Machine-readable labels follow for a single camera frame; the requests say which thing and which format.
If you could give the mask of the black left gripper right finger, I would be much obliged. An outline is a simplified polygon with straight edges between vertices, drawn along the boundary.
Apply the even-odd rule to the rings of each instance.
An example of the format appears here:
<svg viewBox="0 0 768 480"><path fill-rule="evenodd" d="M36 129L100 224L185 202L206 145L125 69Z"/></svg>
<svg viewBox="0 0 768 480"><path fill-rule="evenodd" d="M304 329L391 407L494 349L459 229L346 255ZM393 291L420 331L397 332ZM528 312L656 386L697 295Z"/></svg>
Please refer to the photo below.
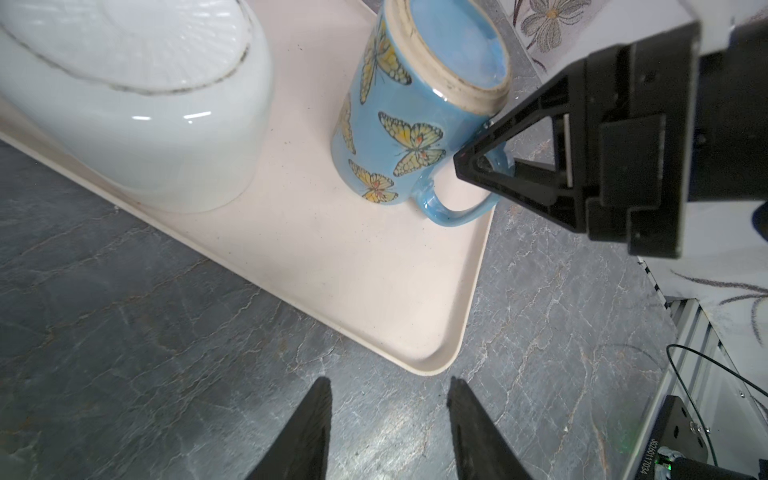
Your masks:
<svg viewBox="0 0 768 480"><path fill-rule="evenodd" d="M460 480L532 479L465 380L451 378L447 408Z"/></svg>

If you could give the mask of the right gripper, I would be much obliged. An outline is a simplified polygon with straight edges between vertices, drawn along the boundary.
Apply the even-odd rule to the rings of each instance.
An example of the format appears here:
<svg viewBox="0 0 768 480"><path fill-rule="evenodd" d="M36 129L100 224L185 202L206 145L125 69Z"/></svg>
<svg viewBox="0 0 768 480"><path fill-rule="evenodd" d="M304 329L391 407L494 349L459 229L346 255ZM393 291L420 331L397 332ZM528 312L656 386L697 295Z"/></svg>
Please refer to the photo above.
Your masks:
<svg viewBox="0 0 768 480"><path fill-rule="evenodd" d="M599 193L587 232L633 255L677 258L691 202L754 201L767 231L767 25L736 27L727 47L701 54L692 22L586 58L588 156ZM582 192L570 172L570 80L558 74L454 156L458 178L574 233L585 232ZM553 160L513 158L507 143L551 124Z"/></svg>

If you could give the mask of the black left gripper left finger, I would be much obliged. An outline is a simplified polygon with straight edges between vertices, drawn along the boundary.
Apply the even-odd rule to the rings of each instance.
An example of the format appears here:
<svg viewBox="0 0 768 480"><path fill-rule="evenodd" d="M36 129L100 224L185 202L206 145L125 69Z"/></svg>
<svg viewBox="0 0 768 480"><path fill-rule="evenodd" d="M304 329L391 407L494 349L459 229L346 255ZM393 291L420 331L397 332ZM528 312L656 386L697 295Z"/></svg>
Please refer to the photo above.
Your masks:
<svg viewBox="0 0 768 480"><path fill-rule="evenodd" d="M319 377L247 479L325 479L331 422L331 381Z"/></svg>

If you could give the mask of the blue butterfly mug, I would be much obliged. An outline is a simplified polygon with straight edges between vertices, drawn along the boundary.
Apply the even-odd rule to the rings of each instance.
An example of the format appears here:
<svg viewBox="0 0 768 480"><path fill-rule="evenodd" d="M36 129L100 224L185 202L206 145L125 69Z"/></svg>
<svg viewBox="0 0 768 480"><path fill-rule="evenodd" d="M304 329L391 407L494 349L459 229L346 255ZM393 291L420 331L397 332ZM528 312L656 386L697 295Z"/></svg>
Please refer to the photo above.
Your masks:
<svg viewBox="0 0 768 480"><path fill-rule="evenodd" d="M506 45L476 2L384 2L332 136L337 173L368 202L411 200L444 227L476 220L498 195L452 210L434 175L489 127L510 84Z"/></svg>

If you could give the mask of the white ribbed-bottom mug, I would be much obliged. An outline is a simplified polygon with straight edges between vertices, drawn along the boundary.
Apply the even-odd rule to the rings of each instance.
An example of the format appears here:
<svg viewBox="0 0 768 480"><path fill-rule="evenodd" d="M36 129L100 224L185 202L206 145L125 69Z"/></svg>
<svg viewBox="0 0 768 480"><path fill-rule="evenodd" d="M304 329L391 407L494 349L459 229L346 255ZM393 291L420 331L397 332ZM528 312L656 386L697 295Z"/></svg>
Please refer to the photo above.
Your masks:
<svg viewBox="0 0 768 480"><path fill-rule="evenodd" d="M243 1L5 1L1 94L144 205L197 213L250 185L274 68Z"/></svg>

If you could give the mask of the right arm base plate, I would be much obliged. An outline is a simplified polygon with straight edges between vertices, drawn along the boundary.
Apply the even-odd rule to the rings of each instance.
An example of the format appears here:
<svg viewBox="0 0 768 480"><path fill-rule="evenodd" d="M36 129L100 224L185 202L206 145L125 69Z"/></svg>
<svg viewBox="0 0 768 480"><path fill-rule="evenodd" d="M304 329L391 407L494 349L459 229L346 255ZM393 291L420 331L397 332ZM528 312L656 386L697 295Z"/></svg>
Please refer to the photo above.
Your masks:
<svg viewBox="0 0 768 480"><path fill-rule="evenodd" d="M667 395L641 451L633 479L671 479L673 463L678 458L706 463L709 451L683 400Z"/></svg>

